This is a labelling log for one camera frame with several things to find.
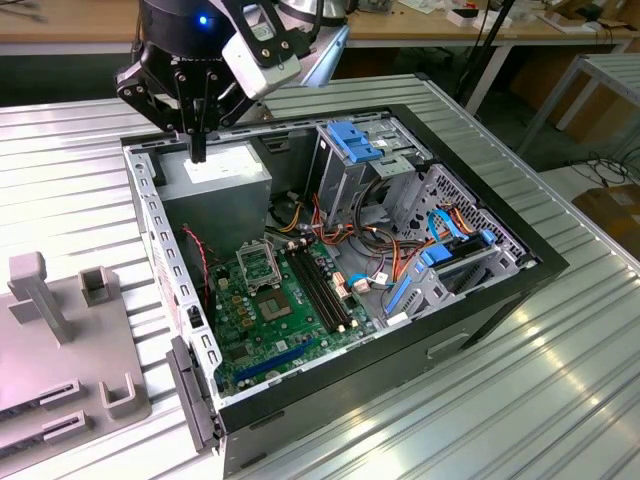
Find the yellow wire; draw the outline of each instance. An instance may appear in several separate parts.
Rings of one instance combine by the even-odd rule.
[[[293,215],[293,220],[291,220],[291,223],[286,227],[283,227],[280,229],[282,233],[290,232],[291,230],[296,228],[296,225],[298,224],[298,218],[300,217],[301,208],[302,208],[302,203],[298,203],[298,206],[296,207],[296,213]]]

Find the metal frame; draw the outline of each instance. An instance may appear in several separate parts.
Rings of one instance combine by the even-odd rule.
[[[568,125],[587,98],[600,84],[609,87],[618,95],[640,107],[640,73],[638,73],[638,68],[640,68],[640,54],[578,55],[571,62],[567,71],[531,120],[524,139],[516,149],[516,153],[523,155],[526,152],[547,117],[551,115],[555,106],[580,72],[590,75],[591,81],[562,117],[558,128]]]
[[[412,472],[540,478],[549,466],[568,478],[636,478],[639,262],[431,82],[411,75],[342,80],[321,91],[285,88],[266,103],[275,118],[407,104],[571,267],[486,342],[414,381],[394,379],[394,391],[249,467],[242,478]],[[15,480],[70,472],[214,478],[222,462],[195,453],[164,359],[169,323],[119,153],[121,136],[156,130],[116,99],[0,109],[0,119],[0,249],[37,237],[38,247],[53,255],[52,279],[95,264],[116,269],[153,408],[135,426],[34,465]]]

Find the chip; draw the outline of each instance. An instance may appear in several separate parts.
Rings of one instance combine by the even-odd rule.
[[[247,347],[245,347],[244,345],[240,345],[239,347],[235,347],[229,350],[229,355],[231,356],[232,360],[240,360],[241,358],[249,355],[249,351],[247,350]]]
[[[272,322],[293,313],[291,305],[289,305],[287,297],[282,290],[271,290],[259,295],[256,303],[265,322]]]

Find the metal stand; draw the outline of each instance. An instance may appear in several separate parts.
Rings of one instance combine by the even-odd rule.
[[[592,87],[591,83],[587,85],[585,91],[580,94],[574,105],[567,111],[565,117],[572,113],[569,121],[599,84],[609,87],[618,95],[640,108],[640,54],[579,55],[573,60],[540,110],[538,110],[538,113],[533,117],[525,133],[524,140],[516,150],[518,155],[522,156],[527,150],[547,117],[549,117],[580,72],[590,75],[592,77],[591,83],[595,82],[595,86]],[[559,126],[562,125],[564,127],[566,124],[568,124],[568,121],[565,122],[563,117]]]

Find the cardboard box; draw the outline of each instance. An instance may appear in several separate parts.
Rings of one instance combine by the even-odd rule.
[[[573,204],[640,260],[640,186],[594,188]]]
[[[585,19],[571,19],[550,10],[544,12],[545,18],[560,27],[580,27],[585,24]]]

